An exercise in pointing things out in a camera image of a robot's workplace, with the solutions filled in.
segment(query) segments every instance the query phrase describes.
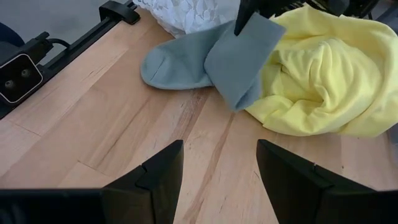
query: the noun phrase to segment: yellow shirt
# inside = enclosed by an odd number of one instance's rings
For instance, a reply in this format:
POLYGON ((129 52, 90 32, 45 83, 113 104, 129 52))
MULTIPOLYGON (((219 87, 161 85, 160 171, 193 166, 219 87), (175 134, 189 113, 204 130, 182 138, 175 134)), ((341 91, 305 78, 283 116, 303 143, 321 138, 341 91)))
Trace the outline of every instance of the yellow shirt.
POLYGON ((273 21, 287 32, 262 70, 262 98, 246 108, 265 128, 377 136, 398 123, 398 37, 391 28, 309 6, 273 21))

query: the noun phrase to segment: white lace fabric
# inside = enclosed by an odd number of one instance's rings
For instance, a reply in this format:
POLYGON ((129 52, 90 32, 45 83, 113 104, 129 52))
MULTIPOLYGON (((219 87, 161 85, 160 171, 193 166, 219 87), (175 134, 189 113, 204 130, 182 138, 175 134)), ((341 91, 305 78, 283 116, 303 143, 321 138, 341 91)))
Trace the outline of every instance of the white lace fabric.
POLYGON ((174 37, 207 30, 238 15, 240 0, 133 0, 174 37))

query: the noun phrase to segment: sock toe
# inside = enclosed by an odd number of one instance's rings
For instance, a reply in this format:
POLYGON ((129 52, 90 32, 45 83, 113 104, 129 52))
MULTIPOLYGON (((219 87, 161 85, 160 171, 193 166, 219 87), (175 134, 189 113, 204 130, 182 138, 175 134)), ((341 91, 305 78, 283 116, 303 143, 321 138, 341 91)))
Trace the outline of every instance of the sock toe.
POLYGON ((164 72, 161 71, 163 70, 162 64, 165 59, 166 57, 163 51, 157 48, 151 50, 147 54, 141 64, 141 77, 146 84, 156 88, 164 88, 159 80, 162 79, 162 73, 164 74, 164 72))

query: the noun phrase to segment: sock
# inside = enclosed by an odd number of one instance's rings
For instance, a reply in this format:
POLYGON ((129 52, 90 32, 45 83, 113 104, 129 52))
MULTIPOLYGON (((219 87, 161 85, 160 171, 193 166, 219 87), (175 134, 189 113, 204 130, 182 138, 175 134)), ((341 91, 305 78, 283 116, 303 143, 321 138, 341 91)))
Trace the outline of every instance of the sock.
POLYGON ((184 90, 214 85, 233 110, 261 95, 259 71, 284 28, 255 13, 238 36, 235 21, 185 35, 153 49, 141 65, 151 86, 184 90))
POLYGON ((151 50, 141 65, 143 81, 165 90, 213 86, 203 64, 228 24, 187 34, 151 50))
POLYGON ((285 29, 255 13, 238 36, 231 24, 211 48, 205 71, 229 107, 242 110, 259 99, 259 71, 285 29))

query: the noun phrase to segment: wood grain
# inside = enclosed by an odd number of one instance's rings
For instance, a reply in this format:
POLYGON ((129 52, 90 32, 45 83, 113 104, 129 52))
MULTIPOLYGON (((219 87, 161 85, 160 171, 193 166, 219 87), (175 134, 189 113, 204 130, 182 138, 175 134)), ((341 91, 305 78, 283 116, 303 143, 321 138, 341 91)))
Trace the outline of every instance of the wood grain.
POLYGON ((61 188, 97 188, 103 187, 113 178, 94 170, 81 162, 77 162, 58 187, 61 188))
POLYGON ((0 177, 40 139, 6 119, 0 121, 0 177))
POLYGON ((46 133, 131 45, 157 24, 147 11, 138 12, 142 18, 137 24, 120 22, 6 118, 38 135, 46 133))
POLYGON ((120 23, 0 121, 0 187, 102 187, 183 139, 175 223, 277 223, 255 157, 257 140, 268 139, 361 184, 398 188, 385 134, 286 136, 233 113, 214 88, 147 86, 143 58, 172 37, 140 14, 140 23, 120 23))

